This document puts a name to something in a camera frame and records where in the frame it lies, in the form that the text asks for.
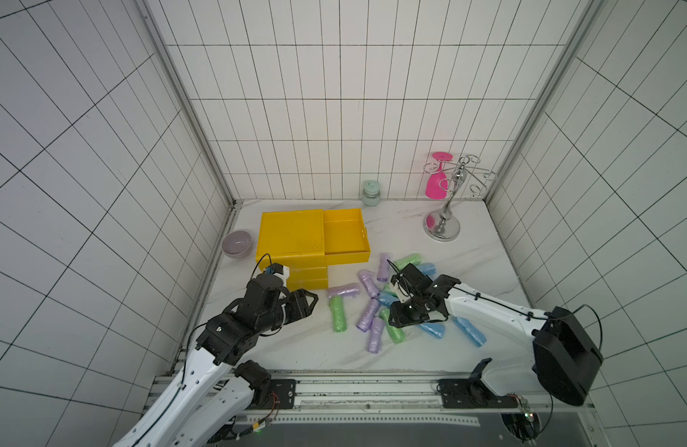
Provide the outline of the green bag roll top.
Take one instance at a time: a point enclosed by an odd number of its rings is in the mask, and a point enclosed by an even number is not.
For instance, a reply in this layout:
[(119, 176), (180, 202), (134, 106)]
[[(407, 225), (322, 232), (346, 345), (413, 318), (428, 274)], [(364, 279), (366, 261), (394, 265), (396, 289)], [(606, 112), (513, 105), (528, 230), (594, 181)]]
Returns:
[(419, 266), (422, 264), (422, 262), (422, 256), (419, 253), (412, 253), (402, 257), (401, 259), (395, 260), (394, 266), (397, 268), (397, 270), (403, 270), (403, 268), (409, 264), (412, 264), (413, 266)]

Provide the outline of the green bag roll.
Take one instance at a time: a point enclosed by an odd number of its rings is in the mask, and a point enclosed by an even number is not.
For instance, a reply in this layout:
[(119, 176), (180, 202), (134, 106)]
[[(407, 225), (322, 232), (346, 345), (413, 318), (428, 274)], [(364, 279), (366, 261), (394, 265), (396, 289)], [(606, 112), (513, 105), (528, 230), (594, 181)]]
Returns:
[(384, 307), (380, 314), (379, 318), (384, 322), (384, 327), (386, 327), (386, 331), (391, 339), (391, 341), (395, 344), (401, 344), (406, 340), (406, 335), (402, 329), (399, 329), (397, 327), (394, 327), (389, 319), (390, 319), (390, 309), (387, 307)]
[(394, 290), (393, 286), (390, 283), (384, 285), (383, 292), (385, 292), (386, 294), (390, 294), (394, 297), (398, 296), (398, 294), (396, 293), (396, 291)]
[(403, 268), (409, 264), (412, 264), (413, 266), (419, 266), (422, 264), (422, 262), (422, 256), (419, 253), (412, 253), (402, 257), (401, 259), (395, 260), (394, 266), (397, 268), (397, 270), (403, 270)]
[(343, 333), (347, 330), (344, 300), (342, 296), (330, 298), (330, 312), (332, 313), (333, 330), (336, 333)]

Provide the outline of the yellow top drawer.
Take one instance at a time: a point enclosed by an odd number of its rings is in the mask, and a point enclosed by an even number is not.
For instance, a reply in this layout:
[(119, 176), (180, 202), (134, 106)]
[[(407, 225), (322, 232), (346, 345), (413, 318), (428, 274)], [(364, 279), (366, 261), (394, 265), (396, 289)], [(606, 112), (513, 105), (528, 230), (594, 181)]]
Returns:
[(325, 210), (323, 223), (327, 266), (363, 264), (370, 260), (371, 246), (362, 210)]

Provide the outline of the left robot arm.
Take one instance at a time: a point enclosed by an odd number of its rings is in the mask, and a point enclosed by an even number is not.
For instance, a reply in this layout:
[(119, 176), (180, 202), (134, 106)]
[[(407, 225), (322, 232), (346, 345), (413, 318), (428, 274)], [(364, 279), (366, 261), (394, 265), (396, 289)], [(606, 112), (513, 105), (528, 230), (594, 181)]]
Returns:
[(271, 374), (243, 361), (263, 335), (313, 314), (319, 298), (287, 287), (289, 270), (274, 264), (250, 279), (243, 297), (211, 318), (183, 368), (120, 446), (203, 446), (252, 404), (274, 402)]

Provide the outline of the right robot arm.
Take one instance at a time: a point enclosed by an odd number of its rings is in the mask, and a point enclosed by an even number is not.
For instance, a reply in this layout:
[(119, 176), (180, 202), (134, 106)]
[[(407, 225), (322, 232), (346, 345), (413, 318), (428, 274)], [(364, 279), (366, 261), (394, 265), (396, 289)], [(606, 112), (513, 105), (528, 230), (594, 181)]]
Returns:
[(393, 327), (432, 323), (440, 314), (441, 320), (464, 318), (519, 346), (504, 359), (483, 359), (472, 373), (494, 395), (547, 393), (571, 406), (586, 402), (604, 356), (576, 312), (512, 305), (449, 275), (431, 279), (413, 264), (396, 268), (390, 285), (399, 296), (390, 307)]

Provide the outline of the yellow drawer cabinet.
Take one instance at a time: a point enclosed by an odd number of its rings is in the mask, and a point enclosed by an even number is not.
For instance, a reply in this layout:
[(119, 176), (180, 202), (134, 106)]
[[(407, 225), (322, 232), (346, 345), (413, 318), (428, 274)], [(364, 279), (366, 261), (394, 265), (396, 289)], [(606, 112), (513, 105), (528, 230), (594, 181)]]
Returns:
[(290, 290), (327, 289), (323, 210), (262, 214), (256, 257), (289, 268)]

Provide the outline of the blue bag roll top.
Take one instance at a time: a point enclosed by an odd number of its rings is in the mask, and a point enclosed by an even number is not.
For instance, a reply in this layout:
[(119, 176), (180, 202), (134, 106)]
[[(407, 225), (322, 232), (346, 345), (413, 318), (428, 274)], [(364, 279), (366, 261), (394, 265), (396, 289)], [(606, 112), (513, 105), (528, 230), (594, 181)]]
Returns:
[(434, 277), (437, 275), (437, 267), (432, 263), (423, 263), (418, 266), (418, 269), (426, 276)]

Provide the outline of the blue bag roll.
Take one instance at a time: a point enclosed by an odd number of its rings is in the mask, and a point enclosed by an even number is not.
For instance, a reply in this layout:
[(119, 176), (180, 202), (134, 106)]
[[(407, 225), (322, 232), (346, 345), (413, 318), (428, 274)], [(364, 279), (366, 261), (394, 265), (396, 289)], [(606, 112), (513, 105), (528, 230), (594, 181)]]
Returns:
[(440, 323), (424, 323), (420, 326), (420, 329), (437, 339), (442, 339), (446, 330), (445, 326)]
[(390, 308), (393, 303), (397, 303), (399, 298), (393, 294), (388, 294), (387, 292), (381, 292), (377, 297), (380, 305), (386, 308)]
[(455, 317), (453, 323), (468, 337), (468, 339), (477, 348), (484, 346), (487, 342), (486, 336), (478, 330), (469, 320), (466, 318)]
[(426, 276), (434, 277), (437, 275), (437, 267), (432, 263), (423, 263), (418, 266), (418, 269)]

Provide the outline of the blue bag roll centre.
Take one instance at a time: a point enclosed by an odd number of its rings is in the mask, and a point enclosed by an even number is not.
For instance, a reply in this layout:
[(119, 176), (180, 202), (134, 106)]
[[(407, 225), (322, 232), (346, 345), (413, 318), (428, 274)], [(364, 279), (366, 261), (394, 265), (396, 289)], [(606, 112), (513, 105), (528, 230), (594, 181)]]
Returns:
[(386, 308), (390, 308), (393, 303), (397, 303), (399, 298), (393, 294), (388, 294), (387, 292), (381, 292), (377, 297), (380, 305)]

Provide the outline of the blue bag roll lower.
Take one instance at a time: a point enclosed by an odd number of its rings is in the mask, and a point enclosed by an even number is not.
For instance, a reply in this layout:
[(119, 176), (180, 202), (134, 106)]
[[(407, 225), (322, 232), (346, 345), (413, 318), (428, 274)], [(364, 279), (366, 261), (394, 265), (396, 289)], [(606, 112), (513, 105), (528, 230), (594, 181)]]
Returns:
[(424, 323), (420, 326), (420, 329), (437, 339), (442, 339), (446, 330), (445, 326), (440, 323)]

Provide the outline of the purple bag roll top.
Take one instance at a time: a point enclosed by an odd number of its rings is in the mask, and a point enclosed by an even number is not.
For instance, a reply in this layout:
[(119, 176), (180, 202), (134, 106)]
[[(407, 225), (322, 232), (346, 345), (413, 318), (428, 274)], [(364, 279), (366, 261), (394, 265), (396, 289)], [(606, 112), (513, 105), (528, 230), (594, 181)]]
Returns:
[(389, 253), (382, 253), (379, 257), (379, 266), (377, 269), (376, 279), (380, 283), (388, 283), (390, 279), (390, 262), (391, 255)]

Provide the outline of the purple bag roll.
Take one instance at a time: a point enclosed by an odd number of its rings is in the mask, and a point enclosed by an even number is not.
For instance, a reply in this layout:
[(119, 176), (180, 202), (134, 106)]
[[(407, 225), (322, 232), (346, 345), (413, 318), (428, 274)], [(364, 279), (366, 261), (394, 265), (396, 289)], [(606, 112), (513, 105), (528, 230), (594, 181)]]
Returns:
[(328, 298), (332, 299), (336, 296), (341, 298), (353, 298), (359, 296), (361, 293), (360, 285), (358, 283), (349, 283), (341, 286), (330, 287), (327, 290)]
[(370, 327), (370, 337), (367, 344), (367, 351), (371, 354), (378, 354), (381, 351), (382, 337), (384, 331), (384, 321), (379, 317), (374, 317)]
[(379, 257), (379, 266), (377, 269), (376, 279), (380, 283), (388, 283), (390, 279), (390, 262), (391, 255), (389, 253), (382, 253)]
[(357, 328), (362, 333), (367, 333), (371, 329), (371, 324), (373, 324), (373, 319), (376, 317), (379, 307), (380, 303), (377, 299), (369, 300), (357, 323)]
[(376, 284), (373, 272), (366, 269), (360, 270), (360, 272), (358, 272), (358, 279), (360, 280), (365, 291), (369, 295), (369, 298), (377, 299), (380, 295), (381, 290)]

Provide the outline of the purple bag roll bottom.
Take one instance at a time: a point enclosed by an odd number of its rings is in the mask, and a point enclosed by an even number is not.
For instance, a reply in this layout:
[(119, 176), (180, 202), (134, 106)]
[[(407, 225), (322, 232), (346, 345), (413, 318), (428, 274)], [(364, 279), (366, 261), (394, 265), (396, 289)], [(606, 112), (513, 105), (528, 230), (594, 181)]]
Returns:
[(382, 337), (384, 331), (384, 321), (379, 317), (374, 317), (370, 327), (370, 337), (367, 344), (367, 351), (371, 354), (378, 354), (381, 351)]

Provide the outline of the purple bag roll lower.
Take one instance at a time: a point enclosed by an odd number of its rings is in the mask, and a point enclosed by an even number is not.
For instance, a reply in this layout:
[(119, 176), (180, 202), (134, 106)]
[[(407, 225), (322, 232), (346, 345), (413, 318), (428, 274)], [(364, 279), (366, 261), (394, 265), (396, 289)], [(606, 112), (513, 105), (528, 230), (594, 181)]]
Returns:
[(367, 333), (371, 329), (371, 324), (373, 324), (373, 319), (376, 317), (379, 307), (380, 303), (377, 299), (369, 300), (357, 323), (357, 328), (362, 333)]

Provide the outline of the purple bag roll upper middle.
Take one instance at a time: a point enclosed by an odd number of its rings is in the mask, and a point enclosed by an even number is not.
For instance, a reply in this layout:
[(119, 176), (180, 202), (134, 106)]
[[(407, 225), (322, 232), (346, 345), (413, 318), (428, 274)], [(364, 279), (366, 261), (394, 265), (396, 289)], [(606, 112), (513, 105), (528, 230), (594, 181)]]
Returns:
[(377, 299), (380, 295), (381, 290), (376, 284), (373, 272), (366, 269), (360, 270), (360, 272), (358, 272), (358, 279), (360, 280), (365, 291), (369, 295), (369, 298)]

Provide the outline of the purple bag roll left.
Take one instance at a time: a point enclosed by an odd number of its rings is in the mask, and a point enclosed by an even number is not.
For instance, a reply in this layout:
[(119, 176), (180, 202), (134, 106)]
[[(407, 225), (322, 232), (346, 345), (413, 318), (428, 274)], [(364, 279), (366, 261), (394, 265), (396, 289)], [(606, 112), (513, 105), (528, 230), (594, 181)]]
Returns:
[(361, 293), (360, 285), (358, 283), (349, 283), (341, 286), (330, 287), (327, 290), (328, 298), (332, 299), (336, 296), (341, 298), (353, 298), (359, 296)]

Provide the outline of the chrome glass rack stand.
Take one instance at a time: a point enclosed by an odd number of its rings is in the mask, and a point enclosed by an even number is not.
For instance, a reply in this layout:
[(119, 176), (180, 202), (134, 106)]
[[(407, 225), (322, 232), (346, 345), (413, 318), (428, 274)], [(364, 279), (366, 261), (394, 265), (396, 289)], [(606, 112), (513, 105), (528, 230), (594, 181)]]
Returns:
[[(423, 221), (423, 229), (429, 238), (439, 242), (450, 242), (458, 238), (461, 224), (452, 208), (453, 200), (464, 186), (470, 191), (472, 199), (484, 199), (487, 196), (489, 186), (497, 174), (492, 169), (481, 168), (479, 164), (481, 159), (478, 156), (462, 154), (458, 158), (453, 156), (453, 161), (446, 165), (444, 172), (448, 177), (447, 197), (442, 200), (442, 207), (427, 214)], [(427, 165), (425, 173), (430, 176)]]

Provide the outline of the blue bag roll far right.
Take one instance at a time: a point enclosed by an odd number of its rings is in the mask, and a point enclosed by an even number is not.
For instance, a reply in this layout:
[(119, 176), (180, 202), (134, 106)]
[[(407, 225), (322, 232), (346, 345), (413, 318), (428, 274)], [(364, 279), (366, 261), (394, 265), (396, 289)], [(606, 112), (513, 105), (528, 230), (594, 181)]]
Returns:
[(486, 336), (478, 330), (469, 320), (466, 318), (455, 317), (453, 323), (468, 337), (468, 339), (477, 348), (484, 346), (487, 342)]

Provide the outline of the grey purple bowl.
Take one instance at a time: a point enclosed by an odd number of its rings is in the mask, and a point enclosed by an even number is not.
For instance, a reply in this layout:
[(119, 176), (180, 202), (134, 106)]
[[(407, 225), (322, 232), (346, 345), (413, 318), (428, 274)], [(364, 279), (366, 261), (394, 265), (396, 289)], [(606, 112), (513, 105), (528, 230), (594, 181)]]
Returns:
[(253, 238), (248, 231), (233, 231), (222, 239), (222, 252), (229, 258), (246, 258), (250, 255), (252, 249)]

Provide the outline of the mint green jar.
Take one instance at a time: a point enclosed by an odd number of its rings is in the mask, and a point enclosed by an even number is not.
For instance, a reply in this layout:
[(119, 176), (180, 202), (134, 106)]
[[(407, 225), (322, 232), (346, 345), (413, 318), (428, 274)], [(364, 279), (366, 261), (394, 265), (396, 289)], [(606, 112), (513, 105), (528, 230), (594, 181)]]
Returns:
[(363, 183), (361, 201), (366, 207), (375, 207), (381, 201), (381, 185), (374, 180)]

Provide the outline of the pink plastic wine glass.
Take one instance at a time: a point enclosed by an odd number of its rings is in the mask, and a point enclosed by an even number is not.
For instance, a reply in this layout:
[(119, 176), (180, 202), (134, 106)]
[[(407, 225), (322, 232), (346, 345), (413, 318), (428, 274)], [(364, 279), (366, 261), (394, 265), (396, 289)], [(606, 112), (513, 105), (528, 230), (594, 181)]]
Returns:
[(425, 196), (428, 199), (444, 200), (448, 194), (448, 177), (444, 168), (453, 161), (453, 155), (446, 152), (435, 152), (431, 158), (432, 162), (427, 165), (430, 176), (425, 186)]

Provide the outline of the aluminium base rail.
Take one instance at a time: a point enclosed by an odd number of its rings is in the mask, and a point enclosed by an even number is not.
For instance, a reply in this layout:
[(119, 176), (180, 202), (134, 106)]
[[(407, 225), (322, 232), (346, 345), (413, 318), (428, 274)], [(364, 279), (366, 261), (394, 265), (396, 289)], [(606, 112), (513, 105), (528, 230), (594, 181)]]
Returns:
[(174, 444), (209, 437), (237, 424), (442, 424), (477, 428), (481, 419), (510, 416), (544, 425), (600, 426), (591, 404), (574, 407), (533, 393), (472, 396), (466, 374), (432, 372), (274, 371), (247, 362), (235, 370), (181, 371), (153, 402), (145, 420), (171, 424)]

